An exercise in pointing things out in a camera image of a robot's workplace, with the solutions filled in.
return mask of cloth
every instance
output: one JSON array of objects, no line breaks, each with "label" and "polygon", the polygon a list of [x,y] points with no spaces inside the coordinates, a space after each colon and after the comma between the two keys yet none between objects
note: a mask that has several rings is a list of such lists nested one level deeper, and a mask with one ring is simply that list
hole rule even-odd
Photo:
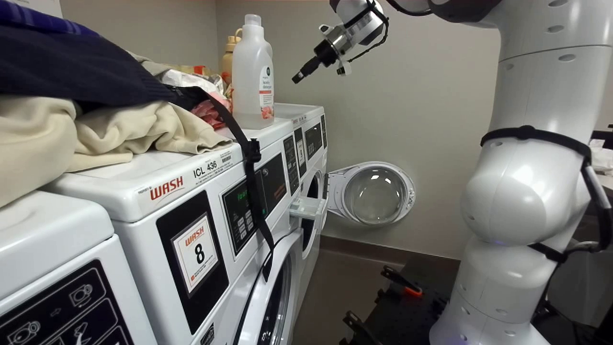
[{"label": "cloth", "polygon": [[35,29],[43,33],[99,37],[99,33],[91,31],[89,27],[41,14],[9,0],[0,0],[0,25]]},{"label": "cloth", "polygon": [[225,85],[214,85],[208,79],[189,75],[177,69],[169,69],[162,75],[162,83],[171,87],[173,92],[181,92],[177,100],[198,100],[194,94],[202,94],[202,100],[198,104],[191,104],[187,110],[191,110],[194,115],[210,123],[215,131],[225,129],[225,121],[219,117],[219,114],[214,108],[212,98],[215,98],[219,104],[223,104],[227,110],[231,110],[231,102],[225,96]]},{"label": "cloth", "polygon": [[68,100],[0,96],[0,207],[62,177],[76,156]]},{"label": "cloth", "polygon": [[171,100],[131,54],[102,37],[0,25],[0,94],[76,100],[83,112]]},{"label": "cloth", "polygon": [[150,148],[198,154],[229,142],[208,123],[171,102],[87,114],[78,119],[78,137],[72,171],[125,163]]}]

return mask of floor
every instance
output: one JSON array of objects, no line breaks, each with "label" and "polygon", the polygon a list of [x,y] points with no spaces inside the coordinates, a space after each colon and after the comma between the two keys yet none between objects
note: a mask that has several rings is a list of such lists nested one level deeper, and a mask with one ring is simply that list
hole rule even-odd
[{"label": "floor", "polygon": [[304,311],[300,315],[294,345],[338,345],[351,332],[344,324],[348,311],[363,321],[376,307],[376,298],[388,280],[380,275],[384,265],[401,269],[403,261],[382,261],[348,253],[323,244]]}]

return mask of stacked washer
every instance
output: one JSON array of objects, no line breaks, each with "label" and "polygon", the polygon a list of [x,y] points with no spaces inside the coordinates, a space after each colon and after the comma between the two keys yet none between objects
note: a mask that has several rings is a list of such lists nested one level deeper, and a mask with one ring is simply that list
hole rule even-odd
[{"label": "stacked washer", "polygon": [[321,238],[328,219],[327,112],[321,106],[302,104],[277,104],[275,112],[294,123],[294,138],[288,138],[284,146],[286,158],[290,158],[290,190],[294,196],[292,225],[304,229],[302,257],[306,275],[300,290],[302,307],[321,255]]},{"label": "stacked washer", "polygon": [[156,345],[120,238],[91,202],[35,192],[0,209],[0,344]]},{"label": "stacked washer", "polygon": [[[263,131],[246,131],[261,142],[263,161],[256,169],[277,240],[300,236],[288,236],[292,198],[284,140],[292,133],[292,123],[284,119]],[[275,263],[271,278],[261,284],[261,263],[269,248],[256,236],[238,144],[196,158],[152,152],[127,165],[68,175],[51,190],[108,209],[160,344],[233,344],[246,330],[240,326],[242,315],[261,311],[260,303],[254,305],[260,299],[252,299],[244,313],[252,288],[269,288],[281,273],[281,263]],[[286,248],[283,242],[275,259],[292,253]],[[256,298],[271,299],[265,290],[254,292]]]}]

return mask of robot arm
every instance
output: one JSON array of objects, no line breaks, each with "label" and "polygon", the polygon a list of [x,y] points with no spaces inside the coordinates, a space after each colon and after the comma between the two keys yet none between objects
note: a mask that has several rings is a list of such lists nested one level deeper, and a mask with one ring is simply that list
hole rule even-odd
[{"label": "robot arm", "polygon": [[[501,0],[390,0],[390,4],[407,16],[436,14],[447,22],[478,23]],[[338,73],[346,75],[348,66],[388,39],[390,18],[378,0],[330,0],[332,10],[342,18],[344,25],[321,25],[325,41],[315,48],[315,58],[292,79],[296,85],[315,73],[321,66],[340,64]],[[367,46],[359,56],[346,60],[355,46]]]},{"label": "robot arm", "polygon": [[[463,198],[463,217],[474,236],[432,344],[547,345],[532,326],[558,267],[547,252],[570,250],[591,198],[608,204],[595,171],[587,169],[587,144],[613,60],[613,2],[390,2],[409,16],[497,27],[503,39],[491,135]],[[344,69],[350,50],[373,45],[388,29],[376,0],[332,6],[346,25],[325,29],[317,58],[296,83],[321,64],[342,62]]]},{"label": "robot arm", "polygon": [[342,18],[344,25],[321,25],[325,41],[315,48],[315,58],[292,79],[296,85],[315,73],[321,66],[340,64],[338,73],[348,73],[346,54],[355,46],[371,46],[357,58],[384,45],[388,39],[388,18],[378,0],[330,0],[332,10]]}]

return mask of washer top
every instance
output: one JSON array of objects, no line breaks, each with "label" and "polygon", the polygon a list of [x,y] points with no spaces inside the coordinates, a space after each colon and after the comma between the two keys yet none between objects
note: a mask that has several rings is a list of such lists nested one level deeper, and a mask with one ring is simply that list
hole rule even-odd
[{"label": "washer top", "polygon": [[311,104],[275,104],[275,115],[277,117],[294,117],[294,115],[311,115],[311,114],[325,114],[323,106],[311,106]]},{"label": "washer top", "polygon": [[[292,121],[275,119],[261,131],[246,131],[261,150],[290,137]],[[68,175],[51,184],[53,192],[93,200],[108,209],[114,221],[137,223],[244,161],[240,144],[227,144],[200,156],[148,152],[135,161]]]},{"label": "washer top", "polygon": [[91,202],[35,192],[0,209],[0,298],[114,236]]}]

